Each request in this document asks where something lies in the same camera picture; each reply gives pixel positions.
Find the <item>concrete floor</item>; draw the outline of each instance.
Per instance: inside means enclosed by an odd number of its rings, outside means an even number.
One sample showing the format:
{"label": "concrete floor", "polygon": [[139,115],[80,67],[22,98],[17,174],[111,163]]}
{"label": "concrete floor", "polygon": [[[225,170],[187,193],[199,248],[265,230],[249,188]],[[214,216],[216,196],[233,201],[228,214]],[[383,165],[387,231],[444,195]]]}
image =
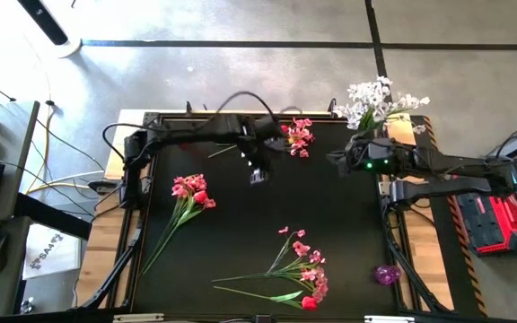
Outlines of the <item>concrete floor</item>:
{"label": "concrete floor", "polygon": [[[70,0],[46,3],[83,39],[371,41],[364,0],[78,0],[74,10]],[[517,1],[375,0],[374,8],[383,42],[517,43]],[[431,117],[443,152],[479,156],[517,129],[517,51],[385,50],[384,58],[393,92],[430,97],[416,113]],[[371,49],[83,47],[40,62],[20,30],[0,23],[0,88],[25,100],[50,95],[58,107],[52,131],[103,165],[109,151],[100,130],[121,109],[181,109],[186,100],[212,109],[230,93],[250,90],[274,109],[324,110],[333,97],[346,102],[350,83],[376,75]],[[245,99],[232,107],[259,109]],[[38,127],[38,147],[43,134]],[[39,163],[31,152],[28,167]],[[49,167],[55,178],[97,170],[55,140]],[[64,203],[54,192],[46,201]],[[517,319],[513,261],[476,263],[493,317]],[[26,296],[43,302],[41,309],[66,309],[71,284],[64,282],[75,277],[48,276]]]}

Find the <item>purple object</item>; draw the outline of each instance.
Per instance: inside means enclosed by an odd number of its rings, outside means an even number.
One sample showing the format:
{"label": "purple object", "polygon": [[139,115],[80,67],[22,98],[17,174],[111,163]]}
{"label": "purple object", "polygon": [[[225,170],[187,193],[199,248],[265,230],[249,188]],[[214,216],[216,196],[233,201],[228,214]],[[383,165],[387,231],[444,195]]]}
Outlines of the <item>purple object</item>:
{"label": "purple object", "polygon": [[374,268],[374,277],[382,285],[390,285],[400,278],[400,269],[397,266],[377,266]]}

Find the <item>gray floor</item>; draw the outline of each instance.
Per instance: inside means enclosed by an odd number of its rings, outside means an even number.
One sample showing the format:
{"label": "gray floor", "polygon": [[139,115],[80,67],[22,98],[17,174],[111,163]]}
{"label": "gray floor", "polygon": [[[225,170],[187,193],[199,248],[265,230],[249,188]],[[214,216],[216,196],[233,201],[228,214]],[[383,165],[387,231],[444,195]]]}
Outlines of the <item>gray floor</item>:
{"label": "gray floor", "polygon": [[[364,0],[78,0],[74,10],[70,0],[46,3],[84,39],[371,41]],[[517,1],[375,0],[374,7],[384,42],[517,43]],[[384,58],[393,92],[430,97],[416,113],[431,117],[445,153],[479,156],[517,129],[517,51],[385,50]],[[232,92],[250,90],[274,109],[324,110],[332,97],[346,102],[350,83],[376,74],[371,49],[83,47],[67,59],[40,62],[21,31],[0,23],[1,89],[29,100],[50,95],[58,107],[52,131],[103,165],[109,151],[100,131],[121,109],[181,109],[186,100],[213,108]],[[232,107],[259,109],[245,99]],[[43,134],[38,127],[38,147]],[[55,140],[49,156],[55,178],[97,170]],[[31,152],[30,169],[39,163]],[[61,198],[50,192],[46,201]],[[476,261],[491,316],[517,319],[514,261]],[[44,302],[39,307],[67,308],[71,284],[65,282],[75,276],[32,284],[39,294],[33,296]]]}

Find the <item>yellow cable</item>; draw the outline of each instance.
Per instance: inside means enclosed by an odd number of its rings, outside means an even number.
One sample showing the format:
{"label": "yellow cable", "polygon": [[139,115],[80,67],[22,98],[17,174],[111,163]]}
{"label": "yellow cable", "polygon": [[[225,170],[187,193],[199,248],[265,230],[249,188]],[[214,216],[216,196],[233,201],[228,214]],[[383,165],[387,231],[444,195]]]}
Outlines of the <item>yellow cable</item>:
{"label": "yellow cable", "polygon": [[[47,159],[48,159],[48,156],[49,156],[49,131],[47,129],[49,129],[49,124],[51,123],[51,117],[53,117],[53,113],[55,113],[55,111],[51,109],[50,105],[47,105],[47,122],[45,124],[45,128],[46,128],[45,129],[45,152],[43,153],[43,157],[44,157],[43,158],[43,162],[41,163],[41,167],[39,167],[39,171],[37,172],[37,176],[40,175],[41,171],[43,170],[43,168],[47,164]],[[31,190],[31,188],[33,188],[33,185],[35,185],[36,181],[37,181],[37,179],[33,178],[33,181],[31,182],[31,184],[27,188],[27,194],[33,192]]]}
{"label": "yellow cable", "polygon": [[31,193],[40,191],[42,189],[51,188],[51,187],[69,187],[69,188],[77,187],[77,188],[88,188],[88,189],[90,189],[89,187],[86,187],[84,185],[75,185],[75,184],[72,184],[72,183],[52,183],[52,184],[41,185],[39,187],[33,188],[33,189],[29,190],[27,192],[27,194],[31,194]]}

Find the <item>black mat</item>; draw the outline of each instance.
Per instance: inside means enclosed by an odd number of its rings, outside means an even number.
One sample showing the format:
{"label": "black mat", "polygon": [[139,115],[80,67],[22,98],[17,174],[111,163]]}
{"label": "black mat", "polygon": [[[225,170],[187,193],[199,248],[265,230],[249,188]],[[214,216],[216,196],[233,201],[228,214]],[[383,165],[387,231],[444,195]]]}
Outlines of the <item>black mat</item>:
{"label": "black mat", "polygon": [[[213,159],[223,147],[192,144],[187,151],[161,152],[142,263],[153,251],[174,206],[172,179],[204,173],[217,207],[182,227],[150,271],[138,279],[133,312],[162,312],[174,318],[217,318],[269,313],[293,319],[354,319],[396,312],[392,288],[372,279],[372,268],[387,263],[381,231],[376,178],[358,173],[340,179],[325,154],[342,149],[352,131],[344,124],[316,123],[311,157],[285,155],[274,161],[266,185],[249,185],[250,169],[232,150]],[[211,280],[266,271],[284,238],[284,226],[305,229],[303,241],[326,257],[329,296],[316,312],[298,310],[212,288]],[[223,283],[269,296],[298,291],[278,280]]]}

